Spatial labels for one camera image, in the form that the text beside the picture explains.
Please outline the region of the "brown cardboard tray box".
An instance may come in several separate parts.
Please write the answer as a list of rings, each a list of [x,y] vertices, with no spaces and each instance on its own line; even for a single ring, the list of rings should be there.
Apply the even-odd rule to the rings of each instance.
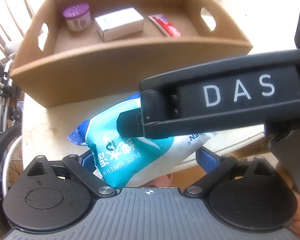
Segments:
[[[93,17],[135,8],[143,31],[103,42],[95,23],[71,32],[64,9],[85,2]],[[167,37],[149,20],[163,14],[182,37]],[[247,55],[252,44],[215,0],[45,0],[17,52],[11,77],[49,108],[133,92],[144,78],[227,57]]]

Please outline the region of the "wheelchair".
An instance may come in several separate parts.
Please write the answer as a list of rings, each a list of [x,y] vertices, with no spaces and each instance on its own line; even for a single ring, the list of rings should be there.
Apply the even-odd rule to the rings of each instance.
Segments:
[[[3,178],[4,164],[7,152],[11,150],[12,144],[21,136],[21,111],[10,103],[17,103],[21,89],[13,84],[10,77],[10,70],[16,57],[12,53],[4,66],[0,65],[0,230],[6,234],[11,229],[3,211],[3,182],[9,182]]]

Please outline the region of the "white cardboard box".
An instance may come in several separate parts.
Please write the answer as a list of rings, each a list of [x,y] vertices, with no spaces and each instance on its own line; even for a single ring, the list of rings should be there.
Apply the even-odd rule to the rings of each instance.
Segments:
[[[103,42],[143,31],[144,21],[144,17],[133,7],[95,17]]]

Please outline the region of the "purple air freshener jar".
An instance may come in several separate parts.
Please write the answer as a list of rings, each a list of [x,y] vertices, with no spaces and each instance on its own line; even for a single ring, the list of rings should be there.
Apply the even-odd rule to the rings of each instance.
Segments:
[[[67,7],[63,11],[63,17],[68,29],[79,32],[91,25],[90,7],[88,3],[77,3]]]

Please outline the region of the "blue wet wipes pack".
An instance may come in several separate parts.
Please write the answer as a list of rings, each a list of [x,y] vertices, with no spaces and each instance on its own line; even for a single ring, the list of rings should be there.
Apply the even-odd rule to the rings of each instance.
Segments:
[[[85,167],[115,189],[139,187],[163,176],[216,135],[210,132],[165,139],[122,137],[116,124],[119,114],[140,106],[140,95],[133,94],[82,122],[68,136],[70,142],[86,146],[92,153]]]

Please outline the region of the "red toothpaste tube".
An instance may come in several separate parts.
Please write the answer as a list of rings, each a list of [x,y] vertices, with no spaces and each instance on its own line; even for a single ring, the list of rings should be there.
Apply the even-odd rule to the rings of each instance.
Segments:
[[[180,38],[181,33],[177,28],[163,15],[149,15],[149,20],[152,21],[167,37]]]

